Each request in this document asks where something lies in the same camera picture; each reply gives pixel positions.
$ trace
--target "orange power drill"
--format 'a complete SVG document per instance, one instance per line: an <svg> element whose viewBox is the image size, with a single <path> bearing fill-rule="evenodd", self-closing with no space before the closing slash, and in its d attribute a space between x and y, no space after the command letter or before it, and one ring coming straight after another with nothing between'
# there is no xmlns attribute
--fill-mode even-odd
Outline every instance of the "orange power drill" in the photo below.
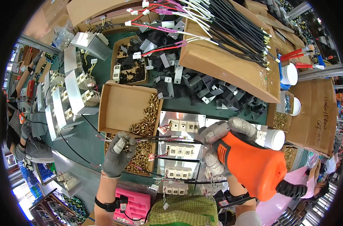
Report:
<svg viewBox="0 0 343 226"><path fill-rule="evenodd" d="M305 185L294 185L283 180L287 173L284 154L266 149L247 136L229 131L226 136L211 144L217 150L218 159L249 192L251 197L268 201L277 192L288 197L303 197Z"/></svg>

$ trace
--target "silver bracelet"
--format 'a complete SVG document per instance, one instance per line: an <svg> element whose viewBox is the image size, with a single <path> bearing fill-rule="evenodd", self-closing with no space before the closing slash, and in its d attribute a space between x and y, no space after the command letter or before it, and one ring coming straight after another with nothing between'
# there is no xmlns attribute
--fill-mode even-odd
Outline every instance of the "silver bracelet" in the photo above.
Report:
<svg viewBox="0 0 343 226"><path fill-rule="evenodd" d="M121 177L121 175L120 176L116 176L116 177L110 177L110 176L104 176L103 174L101 174L101 176L103 178L107 178L107 179L119 179Z"/></svg>

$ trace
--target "pink foam tray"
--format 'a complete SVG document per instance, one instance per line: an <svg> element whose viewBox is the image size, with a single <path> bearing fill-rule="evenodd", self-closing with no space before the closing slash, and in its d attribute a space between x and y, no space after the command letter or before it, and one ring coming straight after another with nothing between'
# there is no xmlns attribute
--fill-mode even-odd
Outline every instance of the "pink foam tray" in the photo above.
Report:
<svg viewBox="0 0 343 226"><path fill-rule="evenodd" d="M126 196L129 199L125 213L131 219L140 219L146 217L150 209L150 195L116 188L115 197L120 197L120 195ZM127 216L125 216L125 214L120 213L120 209L115 210L114 220L130 225L139 225L140 223L143 224L145 222L144 220L141 220L137 221L137 224L136 222L130 220Z"/></svg>

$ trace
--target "white plastic lid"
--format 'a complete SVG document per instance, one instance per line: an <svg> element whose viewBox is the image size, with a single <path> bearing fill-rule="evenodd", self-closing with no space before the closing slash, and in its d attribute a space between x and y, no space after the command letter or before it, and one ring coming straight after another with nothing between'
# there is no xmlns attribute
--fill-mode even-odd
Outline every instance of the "white plastic lid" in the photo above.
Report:
<svg viewBox="0 0 343 226"><path fill-rule="evenodd" d="M298 72L296 66L292 63L286 66L286 79L288 80L289 84L294 86L297 84L298 81Z"/></svg>
<svg viewBox="0 0 343 226"><path fill-rule="evenodd" d="M272 149L277 151L280 150L283 147L285 138L286 136L284 132L282 130L278 130L272 138Z"/></svg>
<svg viewBox="0 0 343 226"><path fill-rule="evenodd" d="M295 97L293 103L293 113L292 116L296 116L301 111L301 102Z"/></svg>

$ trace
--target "gloved hand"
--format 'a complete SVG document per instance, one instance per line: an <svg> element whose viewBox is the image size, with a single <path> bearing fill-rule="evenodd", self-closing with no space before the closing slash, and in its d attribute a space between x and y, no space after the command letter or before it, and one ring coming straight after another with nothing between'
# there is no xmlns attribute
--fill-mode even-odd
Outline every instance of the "gloved hand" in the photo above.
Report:
<svg viewBox="0 0 343 226"><path fill-rule="evenodd" d="M200 133L201 141L205 145L213 144L225 137L231 130L245 134L251 141L255 141L257 138L257 129L252 124L244 119L231 117L228 122L219 121L204 129ZM205 162L213 175L231 175L227 167L219 161L217 150L209 148L205 155Z"/></svg>
<svg viewBox="0 0 343 226"><path fill-rule="evenodd" d="M123 151L126 141L129 141L128 152ZM118 132L106 152L105 161L101 167L102 171L109 177L120 178L121 172L134 156L135 148L136 141L134 138L130 138L128 133Z"/></svg>
<svg viewBox="0 0 343 226"><path fill-rule="evenodd" d="M44 55L45 54L45 52L39 52L38 54L37 54L37 56L32 60L32 62L33 62L33 64L34 65L37 65L37 63L38 63L38 61L41 59L41 55Z"/></svg>
<svg viewBox="0 0 343 226"><path fill-rule="evenodd" d="M21 126L21 138L27 140L31 133L31 123L29 121L25 121Z"/></svg>

